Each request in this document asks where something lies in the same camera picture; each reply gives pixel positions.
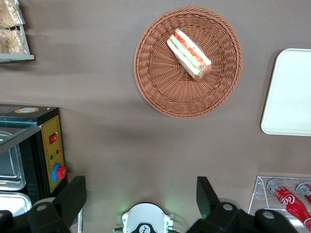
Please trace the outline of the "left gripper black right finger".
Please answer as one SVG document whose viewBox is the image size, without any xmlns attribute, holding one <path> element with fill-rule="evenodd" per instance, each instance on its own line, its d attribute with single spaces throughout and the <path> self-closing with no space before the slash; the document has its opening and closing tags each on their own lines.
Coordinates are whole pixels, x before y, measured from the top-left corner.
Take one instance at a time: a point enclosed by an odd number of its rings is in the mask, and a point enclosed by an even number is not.
<svg viewBox="0 0 311 233">
<path fill-rule="evenodd" d="M 188 233 L 296 233 L 282 214 L 259 209 L 252 216 L 233 203 L 221 202 L 207 177 L 197 177 L 196 202 L 201 214 Z"/>
</svg>

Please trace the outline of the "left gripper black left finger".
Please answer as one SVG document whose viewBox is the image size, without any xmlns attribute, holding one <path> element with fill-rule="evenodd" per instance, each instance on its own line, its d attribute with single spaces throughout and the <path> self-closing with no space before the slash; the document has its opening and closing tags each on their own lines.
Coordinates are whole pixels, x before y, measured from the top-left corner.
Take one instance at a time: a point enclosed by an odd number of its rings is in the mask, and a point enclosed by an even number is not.
<svg viewBox="0 0 311 233">
<path fill-rule="evenodd" d="M 86 178 L 76 176 L 51 202 L 38 203 L 24 214 L 13 217 L 0 212 L 2 233 L 69 233 L 87 200 Z"/>
</svg>

